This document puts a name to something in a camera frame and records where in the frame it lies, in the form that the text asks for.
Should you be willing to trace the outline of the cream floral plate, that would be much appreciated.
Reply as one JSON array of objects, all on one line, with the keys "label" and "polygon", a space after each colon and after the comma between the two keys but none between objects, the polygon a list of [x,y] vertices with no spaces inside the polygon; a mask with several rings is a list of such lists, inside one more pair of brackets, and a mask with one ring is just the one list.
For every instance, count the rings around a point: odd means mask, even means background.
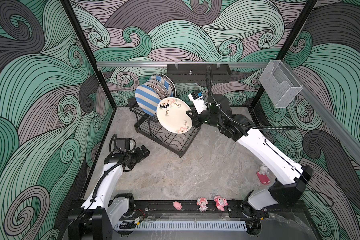
[{"label": "cream floral plate", "polygon": [[191,108],[178,98],[165,98],[157,107],[157,118],[160,124],[169,132],[174,134],[185,134],[193,124],[187,111]]}]

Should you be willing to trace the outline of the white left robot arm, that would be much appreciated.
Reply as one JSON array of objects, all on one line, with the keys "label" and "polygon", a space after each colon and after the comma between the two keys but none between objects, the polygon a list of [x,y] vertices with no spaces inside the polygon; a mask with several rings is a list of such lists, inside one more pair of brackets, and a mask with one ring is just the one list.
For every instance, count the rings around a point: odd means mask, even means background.
[{"label": "white left robot arm", "polygon": [[81,206],[73,205],[68,216],[69,240],[111,240],[114,229],[124,214],[135,210],[132,194],[111,199],[116,183],[128,164],[148,157],[150,151],[142,145],[131,152],[113,150],[104,161],[103,174],[90,196]]}]

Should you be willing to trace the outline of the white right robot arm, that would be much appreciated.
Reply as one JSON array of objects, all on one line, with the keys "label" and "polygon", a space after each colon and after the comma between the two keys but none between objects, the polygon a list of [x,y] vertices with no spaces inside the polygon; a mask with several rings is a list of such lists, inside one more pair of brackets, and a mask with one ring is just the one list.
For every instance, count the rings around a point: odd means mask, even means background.
[{"label": "white right robot arm", "polygon": [[194,111],[187,111],[194,127],[202,124],[219,129],[224,136],[251,151],[276,177],[272,186],[257,192],[250,192],[242,202],[245,216],[264,216],[269,206],[280,204],[292,207],[303,195],[313,169],[292,161],[244,115],[234,115],[228,99],[222,95],[204,98],[201,91],[189,94]]}]

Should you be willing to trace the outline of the blue white striped plate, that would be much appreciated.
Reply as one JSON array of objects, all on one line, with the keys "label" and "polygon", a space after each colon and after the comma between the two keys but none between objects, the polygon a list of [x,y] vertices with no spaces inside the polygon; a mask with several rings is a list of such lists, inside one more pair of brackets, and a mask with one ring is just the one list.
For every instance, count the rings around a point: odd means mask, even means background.
[{"label": "blue white striped plate", "polygon": [[165,75],[153,75],[150,77],[152,80],[156,80],[162,83],[165,89],[168,91],[170,97],[176,97],[176,88],[174,83]]},{"label": "blue white striped plate", "polygon": [[154,116],[161,101],[159,95],[149,86],[141,85],[135,90],[135,98],[143,112]]}]

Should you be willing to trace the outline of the white plate red Chinese characters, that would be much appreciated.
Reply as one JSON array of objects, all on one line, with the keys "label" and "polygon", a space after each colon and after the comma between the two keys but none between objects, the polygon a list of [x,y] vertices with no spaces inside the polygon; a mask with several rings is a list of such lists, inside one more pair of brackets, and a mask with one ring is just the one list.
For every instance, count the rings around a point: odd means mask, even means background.
[{"label": "white plate red Chinese characters", "polygon": [[144,85],[152,88],[154,90],[154,92],[157,93],[160,100],[163,100],[170,96],[170,94],[169,94],[168,90],[165,88],[165,86],[157,80],[149,79],[148,81],[146,81],[144,83]]}]

